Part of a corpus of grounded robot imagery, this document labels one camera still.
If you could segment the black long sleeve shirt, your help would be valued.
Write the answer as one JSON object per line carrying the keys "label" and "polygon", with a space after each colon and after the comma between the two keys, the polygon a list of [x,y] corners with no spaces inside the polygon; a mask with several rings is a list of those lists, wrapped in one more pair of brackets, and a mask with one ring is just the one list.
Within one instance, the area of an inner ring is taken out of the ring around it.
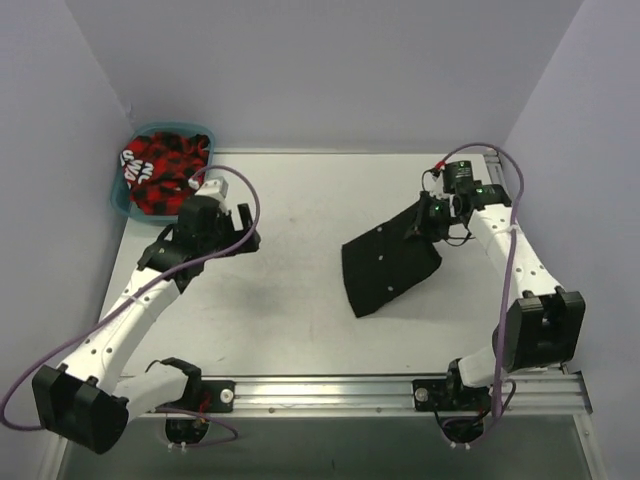
{"label": "black long sleeve shirt", "polygon": [[442,264],[433,243],[415,232],[418,205],[341,246],[342,278],[358,318],[377,312]]}

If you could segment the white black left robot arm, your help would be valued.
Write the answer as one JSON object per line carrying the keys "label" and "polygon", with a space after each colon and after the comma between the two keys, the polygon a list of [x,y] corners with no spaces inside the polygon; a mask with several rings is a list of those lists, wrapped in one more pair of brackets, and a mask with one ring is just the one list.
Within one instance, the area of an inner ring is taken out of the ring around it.
{"label": "white black left robot arm", "polygon": [[174,224],[148,245],[128,283],[100,325],[57,367],[42,366],[32,379],[41,426],[96,454],[109,451],[126,426],[165,405],[197,409],[202,371],[175,357],[154,360],[144,373],[121,374],[162,313],[199,276],[206,262],[258,250],[259,210],[237,207],[236,229],[222,199],[190,197]]}

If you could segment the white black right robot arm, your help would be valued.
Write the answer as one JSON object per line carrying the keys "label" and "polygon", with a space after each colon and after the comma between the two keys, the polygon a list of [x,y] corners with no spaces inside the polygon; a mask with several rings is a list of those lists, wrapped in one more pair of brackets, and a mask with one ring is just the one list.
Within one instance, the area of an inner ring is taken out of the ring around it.
{"label": "white black right robot arm", "polygon": [[517,220],[520,195],[511,197],[502,185],[475,179],[468,160],[440,161],[427,173],[435,185],[420,194],[413,232],[438,242],[451,226],[464,226],[503,279],[490,345],[457,360],[458,375],[443,385],[446,402],[465,409],[477,400],[479,388],[513,372],[572,360],[586,301],[565,289],[534,251]]}

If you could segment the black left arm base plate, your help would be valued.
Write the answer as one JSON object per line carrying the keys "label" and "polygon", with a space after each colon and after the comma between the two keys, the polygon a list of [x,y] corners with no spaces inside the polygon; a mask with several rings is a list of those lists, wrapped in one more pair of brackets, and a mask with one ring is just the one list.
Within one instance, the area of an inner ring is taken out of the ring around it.
{"label": "black left arm base plate", "polygon": [[201,380],[187,391],[185,405],[199,413],[230,413],[234,408],[236,383],[228,379]]}

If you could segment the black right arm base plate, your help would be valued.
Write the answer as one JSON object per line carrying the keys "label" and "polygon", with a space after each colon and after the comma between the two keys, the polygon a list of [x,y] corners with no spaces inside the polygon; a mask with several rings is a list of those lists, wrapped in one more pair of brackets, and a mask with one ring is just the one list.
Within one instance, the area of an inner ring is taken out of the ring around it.
{"label": "black right arm base plate", "polygon": [[491,408],[487,387],[472,388],[451,385],[445,379],[416,379],[412,381],[414,409],[420,412],[476,412]]}

